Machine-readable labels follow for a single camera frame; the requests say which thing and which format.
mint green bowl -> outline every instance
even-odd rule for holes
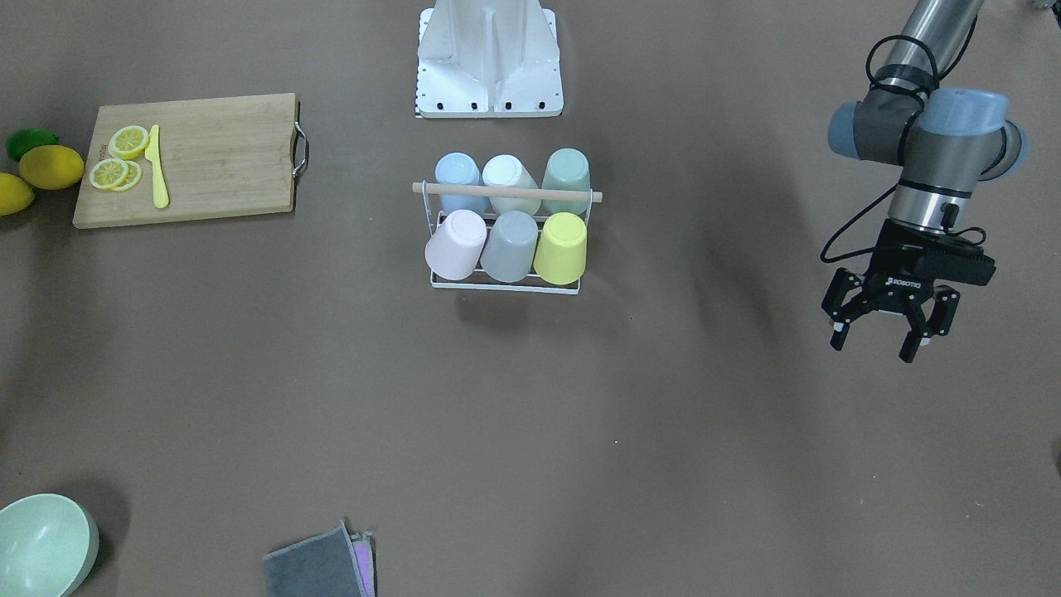
[[[95,521],[75,502],[42,493],[0,510],[0,595],[66,597],[95,562]]]

knife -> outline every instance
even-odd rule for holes
[[[166,178],[162,177],[162,158],[158,155],[158,124],[151,125],[147,134],[147,148],[144,157],[151,162],[152,198],[155,207],[162,209],[170,205],[170,191],[166,190]]]

wooden cutting board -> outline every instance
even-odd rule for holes
[[[154,224],[291,211],[298,100],[295,93],[102,106],[85,159],[73,225]],[[170,206],[155,208],[147,158],[143,178],[124,192],[99,190],[88,172],[111,157],[107,142],[122,126],[159,127]]]

yellow cup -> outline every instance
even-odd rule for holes
[[[557,285],[569,284],[586,271],[586,222],[561,211],[545,220],[534,256],[535,271]]]

logo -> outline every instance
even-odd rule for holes
[[[921,288],[921,282],[920,281],[910,281],[908,279],[897,279],[897,278],[893,278],[893,277],[889,277],[888,281],[884,282],[884,284],[885,285],[908,285],[910,287],[917,287],[919,289]]]

